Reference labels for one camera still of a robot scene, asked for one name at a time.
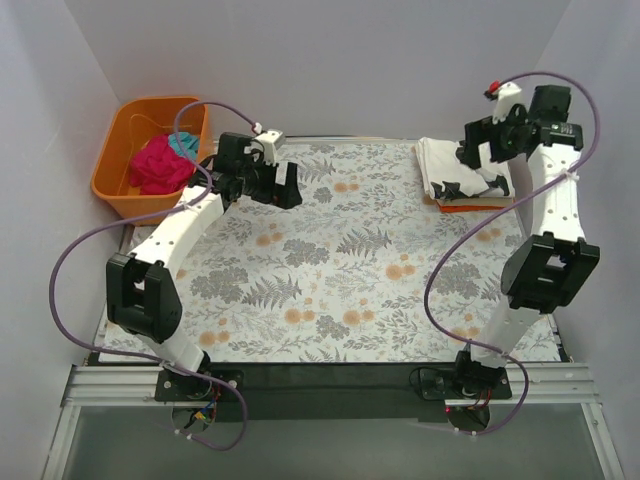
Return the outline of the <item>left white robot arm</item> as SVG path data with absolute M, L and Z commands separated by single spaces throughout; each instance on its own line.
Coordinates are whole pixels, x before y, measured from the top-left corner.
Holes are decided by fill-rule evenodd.
M 213 386 L 208 355 L 182 329 L 182 304 L 174 280 L 187 254 L 231 204 L 243 196 L 283 210 L 302 202 L 297 166 L 278 158 L 285 135 L 267 130 L 254 137 L 226 132 L 183 190 L 178 212 L 165 217 L 128 254 L 106 265 L 107 317 L 143 341 L 178 377 L 193 400 Z

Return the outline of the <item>white t shirt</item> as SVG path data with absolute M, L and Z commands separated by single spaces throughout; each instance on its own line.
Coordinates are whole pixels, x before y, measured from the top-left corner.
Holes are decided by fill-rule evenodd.
M 456 156 L 459 142 L 423 137 L 415 151 L 425 192 L 434 200 L 513 198 L 511 174 L 506 162 L 490 161 L 489 143 L 478 147 L 481 167 L 472 169 Z

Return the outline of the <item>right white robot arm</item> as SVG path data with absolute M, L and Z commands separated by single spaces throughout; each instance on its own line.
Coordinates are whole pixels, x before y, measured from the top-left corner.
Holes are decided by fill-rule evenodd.
M 537 196 L 532 200 L 531 234 L 503 267 L 500 300 L 474 345 L 456 356 L 454 389 L 464 397 L 495 390 L 505 377 L 508 354 L 542 316 L 568 305 L 600 259 L 582 228 L 576 166 L 583 149 L 582 128 L 568 120 L 569 88 L 541 85 L 530 105 L 514 82 L 494 83 L 485 93 L 491 116 L 469 123 L 457 151 L 464 164 L 480 164 L 480 148 L 502 163 L 523 154 Z

